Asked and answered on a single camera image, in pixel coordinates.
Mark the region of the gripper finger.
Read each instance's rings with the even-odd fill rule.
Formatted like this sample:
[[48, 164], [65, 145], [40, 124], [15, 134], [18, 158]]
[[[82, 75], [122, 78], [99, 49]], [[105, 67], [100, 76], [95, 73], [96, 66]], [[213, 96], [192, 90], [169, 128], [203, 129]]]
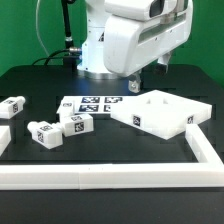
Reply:
[[166, 73], [168, 71], [168, 65], [171, 57], [171, 53], [166, 53], [158, 59], [157, 68], [160, 73]]
[[139, 92], [141, 89], [141, 78], [139, 74], [133, 74], [129, 77], [128, 88], [131, 92]]

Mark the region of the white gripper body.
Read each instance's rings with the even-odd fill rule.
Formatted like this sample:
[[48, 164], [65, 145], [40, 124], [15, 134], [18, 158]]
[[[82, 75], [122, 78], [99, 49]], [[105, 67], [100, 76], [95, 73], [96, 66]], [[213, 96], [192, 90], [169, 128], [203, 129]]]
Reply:
[[105, 11], [104, 65], [127, 77], [187, 41], [193, 0], [105, 0]]

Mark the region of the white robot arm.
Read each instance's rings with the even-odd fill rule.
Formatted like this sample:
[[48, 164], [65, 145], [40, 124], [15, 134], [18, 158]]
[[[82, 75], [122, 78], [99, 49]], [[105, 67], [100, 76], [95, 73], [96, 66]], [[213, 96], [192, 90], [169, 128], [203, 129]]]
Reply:
[[85, 0], [87, 38], [78, 73], [104, 80], [127, 78], [139, 92], [141, 71], [154, 62], [164, 75], [173, 50], [191, 33], [193, 0]]

